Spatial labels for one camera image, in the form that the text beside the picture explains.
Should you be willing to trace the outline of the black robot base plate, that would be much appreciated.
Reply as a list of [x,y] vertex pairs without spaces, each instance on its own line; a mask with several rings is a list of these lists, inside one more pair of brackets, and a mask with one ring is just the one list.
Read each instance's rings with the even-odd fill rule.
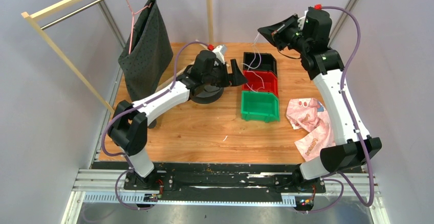
[[320,180],[294,180],[293,164],[155,163],[146,178],[128,173],[124,190],[159,191],[163,200],[270,203],[283,193],[325,193]]

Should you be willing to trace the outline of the black cable spool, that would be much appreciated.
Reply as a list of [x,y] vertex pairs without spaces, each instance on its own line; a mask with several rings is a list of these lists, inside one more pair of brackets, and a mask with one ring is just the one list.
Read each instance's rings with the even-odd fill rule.
[[191,100],[198,104],[210,104],[217,101],[223,95],[224,90],[224,87],[207,85],[201,93],[191,97]]

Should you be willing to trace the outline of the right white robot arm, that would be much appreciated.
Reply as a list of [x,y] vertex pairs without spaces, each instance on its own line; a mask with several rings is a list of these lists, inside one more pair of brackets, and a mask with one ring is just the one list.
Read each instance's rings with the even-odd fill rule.
[[365,165],[371,170],[371,159],[382,148],[379,137],[372,137],[357,113],[340,54],[330,48],[332,19],[328,6],[310,7],[304,17],[294,14],[276,24],[258,28],[278,50],[297,51],[301,65],[318,88],[329,113],[335,146],[323,148],[314,159],[297,166],[293,187],[306,191],[313,179]]

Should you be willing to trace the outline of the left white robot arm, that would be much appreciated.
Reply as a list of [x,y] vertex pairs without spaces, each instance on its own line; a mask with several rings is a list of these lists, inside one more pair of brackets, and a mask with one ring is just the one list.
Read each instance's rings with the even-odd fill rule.
[[194,63],[166,88],[133,103],[122,101],[117,105],[106,135],[122,149],[142,188],[151,189],[157,182],[154,163],[145,149],[148,126],[168,110],[202,93],[206,87],[246,84],[248,80],[235,59],[230,61],[230,66],[231,73],[227,71],[222,54],[202,50]]

